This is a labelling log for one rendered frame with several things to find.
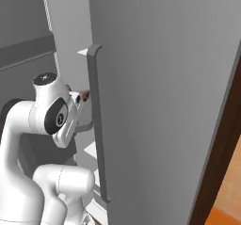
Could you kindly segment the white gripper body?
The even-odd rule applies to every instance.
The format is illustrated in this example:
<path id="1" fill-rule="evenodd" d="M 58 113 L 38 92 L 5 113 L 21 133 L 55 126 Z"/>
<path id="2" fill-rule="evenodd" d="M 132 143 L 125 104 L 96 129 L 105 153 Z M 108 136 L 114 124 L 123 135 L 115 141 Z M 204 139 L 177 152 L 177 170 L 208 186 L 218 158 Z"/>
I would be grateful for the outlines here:
<path id="1" fill-rule="evenodd" d="M 75 127 L 80 119 L 83 106 L 83 102 L 79 104 L 71 103 L 67 120 L 60 130 L 56 134 L 53 134 L 53 140 L 58 148 L 65 149 L 69 146 Z"/>

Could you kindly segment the white meat container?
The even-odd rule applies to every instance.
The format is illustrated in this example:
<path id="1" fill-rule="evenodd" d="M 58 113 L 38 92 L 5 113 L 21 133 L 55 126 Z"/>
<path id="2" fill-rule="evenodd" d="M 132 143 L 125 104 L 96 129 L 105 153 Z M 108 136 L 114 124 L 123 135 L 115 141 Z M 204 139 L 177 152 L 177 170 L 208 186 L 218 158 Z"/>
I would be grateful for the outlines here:
<path id="1" fill-rule="evenodd" d="M 82 100 L 82 111 L 81 111 L 78 123 L 76 125 L 75 132 L 76 133 L 86 132 L 91 130 L 92 127 L 93 127 L 93 118 L 92 118 L 91 98 L 89 93 L 88 99 L 85 102 Z"/>

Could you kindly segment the grey door with dark shelves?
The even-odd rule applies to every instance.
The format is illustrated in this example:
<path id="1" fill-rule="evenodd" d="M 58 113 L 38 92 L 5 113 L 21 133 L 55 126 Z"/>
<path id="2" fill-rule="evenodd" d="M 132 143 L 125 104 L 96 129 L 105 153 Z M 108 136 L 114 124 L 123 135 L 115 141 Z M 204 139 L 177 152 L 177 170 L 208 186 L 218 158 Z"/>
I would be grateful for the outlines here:
<path id="1" fill-rule="evenodd" d="M 43 0 L 0 0 L 0 113 L 12 99 L 35 100 L 32 80 L 56 72 L 55 51 Z M 20 141 L 20 168 L 30 178 L 39 165 L 74 165 L 74 137 L 67 149 L 51 136 L 26 134 Z"/>

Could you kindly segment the grey fridge door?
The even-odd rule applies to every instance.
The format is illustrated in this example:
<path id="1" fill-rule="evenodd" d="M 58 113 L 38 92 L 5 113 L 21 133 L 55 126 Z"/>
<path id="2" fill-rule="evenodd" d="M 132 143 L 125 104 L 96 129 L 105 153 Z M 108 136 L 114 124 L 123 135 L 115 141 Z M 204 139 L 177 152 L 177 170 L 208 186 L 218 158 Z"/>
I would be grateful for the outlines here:
<path id="1" fill-rule="evenodd" d="M 241 0 L 89 0 L 109 225 L 187 225 L 241 42 Z"/>

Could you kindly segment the grey fridge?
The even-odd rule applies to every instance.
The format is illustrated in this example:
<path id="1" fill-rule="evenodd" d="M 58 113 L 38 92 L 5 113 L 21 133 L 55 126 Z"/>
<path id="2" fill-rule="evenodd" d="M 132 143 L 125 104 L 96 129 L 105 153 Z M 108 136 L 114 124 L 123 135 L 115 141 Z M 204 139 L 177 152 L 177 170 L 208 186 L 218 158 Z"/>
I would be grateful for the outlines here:
<path id="1" fill-rule="evenodd" d="M 72 89 L 90 92 L 87 57 L 77 54 L 94 44 L 89 0 L 44 0 L 44 5 L 49 28 L 55 37 L 57 70 Z M 76 133 L 75 141 L 78 164 L 91 169 L 95 176 L 95 185 L 93 191 L 85 197 L 85 206 L 95 199 L 107 212 L 106 203 L 101 197 L 97 158 L 84 151 L 95 141 L 94 125 L 89 131 Z"/>

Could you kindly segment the dark brown cabinet panel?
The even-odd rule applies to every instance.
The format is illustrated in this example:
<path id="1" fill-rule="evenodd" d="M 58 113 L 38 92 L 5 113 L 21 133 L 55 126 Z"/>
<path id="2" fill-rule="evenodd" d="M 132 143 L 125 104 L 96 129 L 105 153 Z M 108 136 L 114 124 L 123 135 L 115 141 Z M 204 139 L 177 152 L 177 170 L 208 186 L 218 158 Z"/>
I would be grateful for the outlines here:
<path id="1" fill-rule="evenodd" d="M 187 225 L 204 225 L 241 135 L 241 41 Z"/>

